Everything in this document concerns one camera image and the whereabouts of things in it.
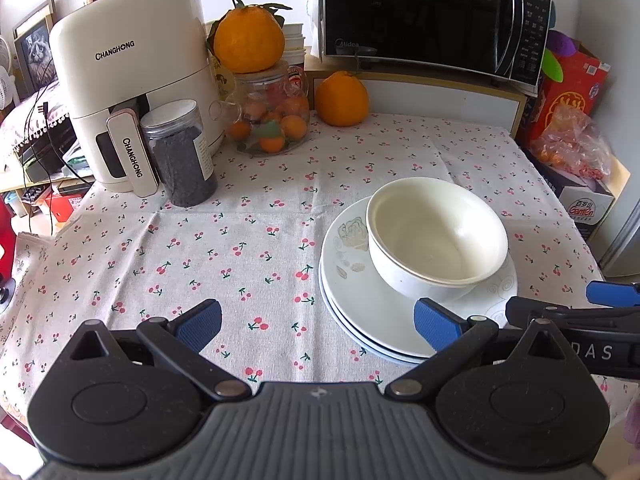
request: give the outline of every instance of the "white fan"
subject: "white fan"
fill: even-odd
[[[9,75],[11,72],[11,51],[5,38],[0,36],[0,110],[14,101],[14,105],[20,104],[18,91],[15,88],[15,76]]]

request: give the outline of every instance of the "stack of paper cups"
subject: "stack of paper cups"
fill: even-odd
[[[305,37],[302,35],[302,23],[285,23],[284,52],[282,59],[289,63],[289,80],[302,87],[305,71]]]

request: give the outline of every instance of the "cat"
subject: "cat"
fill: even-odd
[[[42,30],[36,30],[30,36],[31,44],[29,46],[29,72],[33,80],[33,86],[36,89],[51,83],[56,77],[56,67],[51,61],[51,49],[49,47],[49,38]]]

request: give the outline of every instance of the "purple balloon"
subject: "purple balloon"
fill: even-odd
[[[546,37],[546,47],[554,54],[562,57],[572,56],[578,51],[575,47],[574,40],[557,30],[549,31]]]

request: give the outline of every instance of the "gray ribbed surface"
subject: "gray ribbed surface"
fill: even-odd
[[[326,394],[318,396],[319,388]],[[425,410],[372,383],[265,383],[221,404],[196,438],[158,462],[120,472],[50,464],[36,480],[596,480],[580,466],[540,475],[501,471],[453,449]]]

